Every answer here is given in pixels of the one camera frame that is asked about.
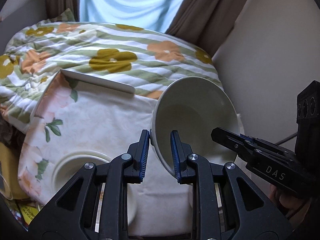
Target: hand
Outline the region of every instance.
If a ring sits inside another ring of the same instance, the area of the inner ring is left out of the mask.
[[[293,196],[281,193],[276,186],[270,185],[269,199],[279,207],[281,204],[289,211],[286,217],[289,219],[293,229],[297,228],[298,225],[304,220],[305,215],[310,207],[310,199],[298,199]]]

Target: silver screw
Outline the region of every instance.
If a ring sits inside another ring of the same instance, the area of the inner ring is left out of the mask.
[[[189,159],[195,161],[195,160],[199,159],[199,156],[197,154],[193,153],[193,154],[189,155]]]
[[[129,160],[129,159],[131,158],[131,154],[129,154],[129,153],[122,154],[122,155],[121,155],[121,158],[122,158],[123,160]]]
[[[226,167],[229,170],[234,170],[236,168],[236,165],[234,163],[227,163]]]
[[[86,163],[86,164],[84,165],[84,168],[87,169],[87,170],[90,170],[90,169],[93,168],[93,166],[94,166],[93,163]]]

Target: yellow container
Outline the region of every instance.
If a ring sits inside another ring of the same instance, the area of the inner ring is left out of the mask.
[[[0,143],[0,193],[7,199],[29,198],[18,183],[19,157]]]

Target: blue curtain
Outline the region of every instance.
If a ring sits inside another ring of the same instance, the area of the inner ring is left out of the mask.
[[[164,33],[183,0],[80,0],[80,21],[133,25]]]

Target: leaf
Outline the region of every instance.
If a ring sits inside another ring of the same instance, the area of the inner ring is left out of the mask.
[[[69,78],[69,77],[66,77],[66,80],[68,81],[69,86],[70,86],[71,89],[76,88],[76,86],[79,83],[79,80],[76,80],[76,79],[73,79],[73,78]]]
[[[45,140],[46,140],[46,142],[50,142],[50,133],[49,133],[48,128],[45,127],[44,131],[45,131]]]
[[[50,128],[50,130],[51,130],[55,135],[61,136],[61,132],[60,132],[60,129],[59,129],[58,126],[56,126],[56,125],[51,125],[51,124],[47,124],[47,126]]]
[[[48,163],[49,163],[49,161],[45,160],[45,159],[42,159],[42,161],[37,163],[38,164],[38,175],[35,176],[37,179],[39,179],[39,180],[42,179],[42,174],[44,174],[45,169],[48,166]]]
[[[52,122],[48,123],[50,125],[62,125],[63,124],[63,121],[61,119],[53,119]]]
[[[76,90],[71,90],[71,94],[70,94],[70,97],[75,101],[77,102],[78,101],[78,92]]]

